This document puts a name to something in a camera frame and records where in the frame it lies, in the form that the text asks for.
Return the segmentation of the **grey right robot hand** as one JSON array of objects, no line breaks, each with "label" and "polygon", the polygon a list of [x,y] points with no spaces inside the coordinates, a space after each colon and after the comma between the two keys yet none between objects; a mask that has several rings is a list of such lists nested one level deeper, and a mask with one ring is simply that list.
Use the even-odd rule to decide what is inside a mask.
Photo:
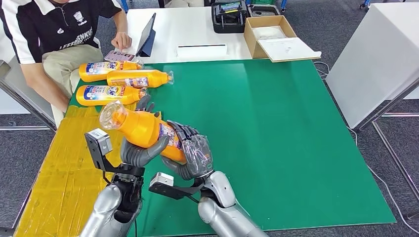
[{"label": "grey right robot hand", "polygon": [[203,177],[213,172],[213,158],[206,136],[197,129],[168,120],[181,142],[186,163],[179,164],[165,156],[162,156],[163,164],[179,175],[184,180]]}]

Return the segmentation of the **person's left hand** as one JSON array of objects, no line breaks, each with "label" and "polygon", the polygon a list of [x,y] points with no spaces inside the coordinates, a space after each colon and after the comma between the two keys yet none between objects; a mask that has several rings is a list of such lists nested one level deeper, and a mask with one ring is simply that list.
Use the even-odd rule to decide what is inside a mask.
[{"label": "person's left hand", "polygon": [[131,47],[132,38],[126,32],[117,32],[115,37],[111,40],[111,44],[122,51],[123,49]]}]

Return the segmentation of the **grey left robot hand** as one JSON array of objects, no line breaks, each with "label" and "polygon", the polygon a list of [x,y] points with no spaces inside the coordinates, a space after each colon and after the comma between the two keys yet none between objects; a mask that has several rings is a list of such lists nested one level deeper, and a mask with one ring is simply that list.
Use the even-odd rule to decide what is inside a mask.
[{"label": "grey left robot hand", "polygon": [[[145,95],[142,97],[137,105],[136,105],[136,111],[146,111],[149,113],[152,113],[154,117],[160,118],[161,113],[160,112],[152,112],[154,108],[154,102],[150,103],[151,95]],[[170,141],[169,135],[164,135],[160,140],[158,140],[156,143],[154,143],[149,148],[142,148],[135,144],[130,143],[126,140],[124,137],[122,139],[121,144],[121,160],[123,163],[127,163],[136,167],[144,167],[147,165],[154,157],[159,155],[168,145]]]}]

